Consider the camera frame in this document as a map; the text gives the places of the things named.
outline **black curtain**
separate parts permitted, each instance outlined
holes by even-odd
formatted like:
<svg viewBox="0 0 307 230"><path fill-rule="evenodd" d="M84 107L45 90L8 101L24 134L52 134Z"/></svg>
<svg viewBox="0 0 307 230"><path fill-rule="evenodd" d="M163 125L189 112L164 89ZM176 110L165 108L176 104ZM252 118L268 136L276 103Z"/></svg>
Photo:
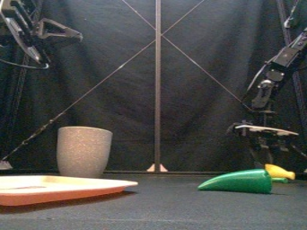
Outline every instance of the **black curtain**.
<svg viewBox="0 0 307 230"><path fill-rule="evenodd" d="M44 1L41 17L81 31L84 40L53 50L49 70L28 71L9 147L89 94L11 156L15 168L56 169L63 126L113 133L107 170L144 171L153 164L155 7L153 0ZM250 119L240 98L284 47L276 1L161 1L161 34L160 163L172 172L254 168L246 140L227 129ZM278 112L284 128L302 133L292 82ZM299 155L283 157L287 169L306 168Z"/></svg>

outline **vertical pole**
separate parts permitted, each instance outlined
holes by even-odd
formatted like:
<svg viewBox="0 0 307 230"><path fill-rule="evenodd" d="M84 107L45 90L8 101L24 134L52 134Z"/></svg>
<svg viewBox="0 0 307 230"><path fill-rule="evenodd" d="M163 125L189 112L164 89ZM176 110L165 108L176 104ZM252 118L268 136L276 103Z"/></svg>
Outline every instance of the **vertical pole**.
<svg viewBox="0 0 307 230"><path fill-rule="evenodd" d="M155 172L160 172L160 0L156 0Z"/></svg>

